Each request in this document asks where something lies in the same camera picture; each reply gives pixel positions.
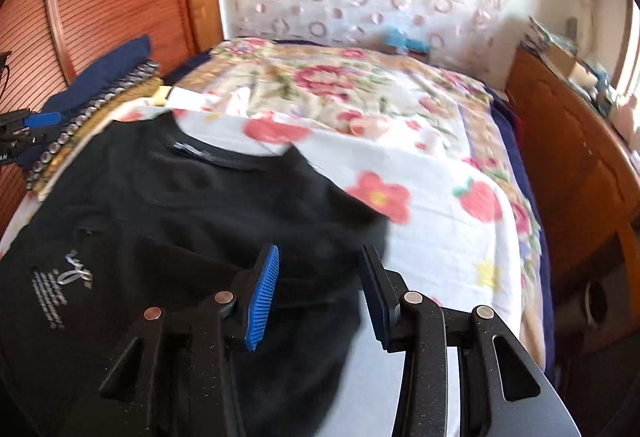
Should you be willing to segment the blue item box by wall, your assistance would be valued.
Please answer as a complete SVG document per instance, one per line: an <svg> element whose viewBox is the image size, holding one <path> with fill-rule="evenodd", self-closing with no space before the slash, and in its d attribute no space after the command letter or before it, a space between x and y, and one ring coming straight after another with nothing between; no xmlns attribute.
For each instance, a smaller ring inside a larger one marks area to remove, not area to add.
<svg viewBox="0 0 640 437"><path fill-rule="evenodd" d="M390 28L384 36L384 45L390 51L397 54L418 54L419 56L430 56L431 49L426 42L414 39L398 28Z"/></svg>

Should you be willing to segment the yellow folded garment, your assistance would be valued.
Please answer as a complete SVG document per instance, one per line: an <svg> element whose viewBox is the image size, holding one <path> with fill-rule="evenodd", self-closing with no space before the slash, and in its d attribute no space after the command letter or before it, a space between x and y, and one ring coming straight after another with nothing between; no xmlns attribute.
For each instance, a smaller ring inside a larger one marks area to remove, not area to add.
<svg viewBox="0 0 640 437"><path fill-rule="evenodd" d="M87 112L81 112L63 129L52 148L42 153L41 167L35 165L32 170L34 180L27 185L29 191L39 202L43 202L63 171L70 166L92 137L99 134L113 120L137 108L139 100L149 101L161 85L162 79L152 76L122 91L109 91L104 97L90 104Z"/></svg>

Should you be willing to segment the navy blue folded garment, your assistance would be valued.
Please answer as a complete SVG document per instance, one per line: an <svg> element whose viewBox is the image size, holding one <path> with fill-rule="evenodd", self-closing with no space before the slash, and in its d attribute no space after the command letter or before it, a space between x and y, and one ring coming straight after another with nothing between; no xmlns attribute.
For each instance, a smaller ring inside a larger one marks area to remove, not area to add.
<svg viewBox="0 0 640 437"><path fill-rule="evenodd" d="M66 90L55 93L40 108L41 113L58 113L68 123L88 103L112 88L151 56L151 38L144 34L126 41L83 70Z"/></svg>

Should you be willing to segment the black printed t-shirt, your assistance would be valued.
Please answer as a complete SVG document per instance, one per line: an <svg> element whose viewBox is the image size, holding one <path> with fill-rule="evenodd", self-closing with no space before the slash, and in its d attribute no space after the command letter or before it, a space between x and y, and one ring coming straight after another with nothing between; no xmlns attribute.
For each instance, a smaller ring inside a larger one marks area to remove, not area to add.
<svg viewBox="0 0 640 437"><path fill-rule="evenodd" d="M146 309L198 305L272 244L265 336L235 361L244 427L314 435L359 327L360 251L384 249L387 227L295 148L224 151L168 113L111 124L2 257L1 376L26 431L58 435Z"/></svg>

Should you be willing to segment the white strawberry flower sheet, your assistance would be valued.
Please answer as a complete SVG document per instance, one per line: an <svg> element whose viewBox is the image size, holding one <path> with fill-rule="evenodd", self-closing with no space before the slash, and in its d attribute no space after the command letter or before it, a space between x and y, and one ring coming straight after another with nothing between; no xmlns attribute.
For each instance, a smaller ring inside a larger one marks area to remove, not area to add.
<svg viewBox="0 0 640 437"><path fill-rule="evenodd" d="M58 435L146 309L228 287L280 252L265 337L236 358L251 436L383 436L400 368L360 324L358 257L373 245L410 287L520 325L506 194L464 160L326 130L150 108L74 158L1 261L1 374L29 422Z"/></svg>

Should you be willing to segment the wooden louvered wardrobe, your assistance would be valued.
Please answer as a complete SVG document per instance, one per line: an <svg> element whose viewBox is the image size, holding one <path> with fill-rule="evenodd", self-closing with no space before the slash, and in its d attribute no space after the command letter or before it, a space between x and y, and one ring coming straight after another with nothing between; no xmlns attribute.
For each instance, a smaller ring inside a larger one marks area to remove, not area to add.
<svg viewBox="0 0 640 437"><path fill-rule="evenodd" d="M167 74L224 33L218 0L2 0L1 108L37 110L94 60L147 34Z"/></svg>

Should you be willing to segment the cardboard box on cabinet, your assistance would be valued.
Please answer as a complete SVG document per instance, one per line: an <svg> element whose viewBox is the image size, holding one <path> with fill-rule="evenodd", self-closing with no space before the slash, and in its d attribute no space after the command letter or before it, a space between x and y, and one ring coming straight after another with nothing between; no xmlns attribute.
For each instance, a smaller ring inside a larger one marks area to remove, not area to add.
<svg viewBox="0 0 640 437"><path fill-rule="evenodd" d="M548 45L541 53L541 56L555 69L556 73L580 87L594 87L598 82L597 76L582 64L574 54L558 45Z"/></svg>

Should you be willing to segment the floral peony bed blanket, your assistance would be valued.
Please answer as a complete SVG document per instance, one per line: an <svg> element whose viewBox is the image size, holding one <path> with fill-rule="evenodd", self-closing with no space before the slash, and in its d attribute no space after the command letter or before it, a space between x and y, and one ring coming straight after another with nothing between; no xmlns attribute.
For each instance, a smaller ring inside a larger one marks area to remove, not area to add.
<svg viewBox="0 0 640 437"><path fill-rule="evenodd" d="M478 80L357 48L236 38L166 78L181 127L312 167L386 216L386 264L444 307L496 309L538 365L552 350L533 192L499 100Z"/></svg>

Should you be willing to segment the circle patterned folded garment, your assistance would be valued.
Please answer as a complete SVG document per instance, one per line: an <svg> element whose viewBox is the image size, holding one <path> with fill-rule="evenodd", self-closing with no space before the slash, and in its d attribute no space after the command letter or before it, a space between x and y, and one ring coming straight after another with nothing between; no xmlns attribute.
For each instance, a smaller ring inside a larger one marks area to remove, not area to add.
<svg viewBox="0 0 640 437"><path fill-rule="evenodd" d="M158 64L147 60L136 66L110 88L92 98L85 108L66 122L53 140L44 146L37 160L25 172L26 190L41 193L61 171L64 160L91 131L124 103L153 96L162 85Z"/></svg>

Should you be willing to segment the wooden side cabinet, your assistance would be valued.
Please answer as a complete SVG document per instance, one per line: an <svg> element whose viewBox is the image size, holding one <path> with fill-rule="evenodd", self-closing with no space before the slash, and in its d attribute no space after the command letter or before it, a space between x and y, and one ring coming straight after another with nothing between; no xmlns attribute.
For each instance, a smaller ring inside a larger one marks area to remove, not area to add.
<svg viewBox="0 0 640 437"><path fill-rule="evenodd" d="M547 237L555 306L600 284L608 311L582 331L585 350L600 350L639 328L639 176L605 119L523 47L506 95L523 124L521 154Z"/></svg>

